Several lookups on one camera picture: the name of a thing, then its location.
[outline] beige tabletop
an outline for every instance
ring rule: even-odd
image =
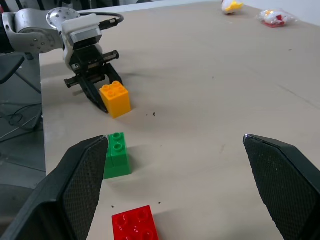
[[[125,133],[133,173],[103,181],[89,240],[113,239],[111,216],[145,205],[162,240],[282,239],[242,138],[293,144],[320,168],[320,31],[269,28],[258,12],[206,2],[124,13],[100,41],[119,51],[130,92],[132,111],[116,119],[65,86],[62,50],[41,55],[47,173],[78,142]]]

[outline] floor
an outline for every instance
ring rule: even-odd
[[[18,72],[41,89],[39,56],[25,60]],[[41,95],[30,88],[18,76],[13,75],[6,83],[0,85],[0,110],[7,115],[13,114],[23,105],[40,104]],[[26,107],[20,113],[21,123],[34,117],[41,105]],[[46,176],[45,145],[42,123],[35,132],[17,130],[1,139],[6,133],[16,129],[0,119],[0,185],[11,185],[34,189]]]

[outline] toy block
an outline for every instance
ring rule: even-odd
[[[110,179],[131,174],[125,135],[116,132],[108,135],[109,147],[104,165],[104,179]]]
[[[114,119],[131,111],[129,92],[120,82],[104,85],[100,88],[100,95]]]
[[[112,216],[114,240],[159,240],[150,206]]]

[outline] yellow and white toy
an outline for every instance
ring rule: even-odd
[[[258,19],[270,28],[277,28],[296,21],[290,13],[281,9],[270,9],[260,12]]]
[[[239,0],[222,0],[222,12],[224,14],[234,14],[239,12],[244,3]]]

